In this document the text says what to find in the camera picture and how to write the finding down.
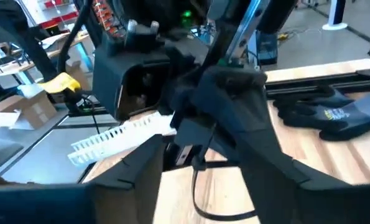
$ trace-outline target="laboratory room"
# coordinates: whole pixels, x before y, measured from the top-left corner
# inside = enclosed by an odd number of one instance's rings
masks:
[[[370,0],[0,1],[0,223],[370,223]]]

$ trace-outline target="green led light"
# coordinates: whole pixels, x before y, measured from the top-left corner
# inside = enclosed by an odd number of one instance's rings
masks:
[[[192,12],[190,10],[187,10],[185,11],[183,14],[182,14],[184,17],[190,17],[192,16]]]

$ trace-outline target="wooden countertop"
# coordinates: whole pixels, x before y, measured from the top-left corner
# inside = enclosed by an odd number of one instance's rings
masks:
[[[77,37],[73,41],[72,47],[80,42],[83,42],[88,37],[89,37],[88,34]],[[49,58],[52,58],[52,57],[56,57],[59,53],[60,53],[60,50],[54,50],[51,52],[47,52],[47,55]],[[30,63],[23,62],[22,65],[19,65],[16,62],[7,63],[3,66],[0,66],[0,68],[3,70],[3,72],[0,71],[0,77],[5,76],[5,75],[17,74],[19,72],[26,71],[34,66],[35,64],[33,62],[30,62]]]
[[[315,65],[267,72],[268,82],[348,73],[370,68],[370,59]],[[325,142],[311,129],[286,127],[269,104],[272,122],[284,153],[308,166],[350,184],[370,183],[370,133],[347,142]],[[124,152],[97,162],[85,182],[98,176],[121,160]],[[210,150],[207,160],[221,160],[221,155]],[[200,217],[193,208],[191,195],[192,168],[162,174],[154,223],[218,223]],[[253,210],[252,202],[238,168],[210,169],[199,174],[196,201],[200,208],[220,215],[232,215]],[[259,223],[257,217],[240,223]]]

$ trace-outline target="white comb-like piece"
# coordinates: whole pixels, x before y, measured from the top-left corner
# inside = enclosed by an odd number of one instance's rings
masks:
[[[162,116],[156,112],[135,121],[126,121],[116,128],[73,143],[75,152],[68,158],[75,166],[86,166],[137,147],[155,134],[175,134],[175,129],[170,127],[171,119],[172,115]]]

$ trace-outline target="desk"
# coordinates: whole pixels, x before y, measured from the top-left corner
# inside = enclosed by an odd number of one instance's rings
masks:
[[[72,47],[75,46],[79,50],[81,54],[81,59],[85,61],[88,69],[92,71],[92,62],[88,58],[88,54],[86,53],[85,47],[83,45],[83,41],[89,37],[88,34],[82,35],[80,37],[77,37],[73,43]],[[47,55],[49,58],[56,57],[60,53],[60,50],[54,50],[51,52],[47,52]],[[14,75],[18,74],[21,78],[21,80],[24,82],[24,84],[31,84],[34,83],[33,78],[29,74],[28,70],[30,68],[33,68],[35,64],[33,62],[27,63],[24,62],[22,65],[18,65],[16,62],[11,62],[5,64],[5,66],[0,67],[3,72],[0,71],[0,77],[5,75]]]
[[[268,81],[348,73],[370,68],[370,59],[316,65],[267,72]],[[370,183],[370,133],[348,142],[324,142],[317,131],[286,127],[268,102],[272,123],[284,153],[308,166],[350,184]],[[128,152],[97,162],[85,177],[91,180],[121,160]],[[210,150],[206,159],[220,160],[222,156]],[[193,208],[191,195],[192,168],[162,174],[160,194],[154,223],[218,223],[200,217]],[[196,201],[211,213],[230,215],[253,210],[243,178],[238,168],[213,169],[199,175]],[[257,217],[240,223],[259,223]]]

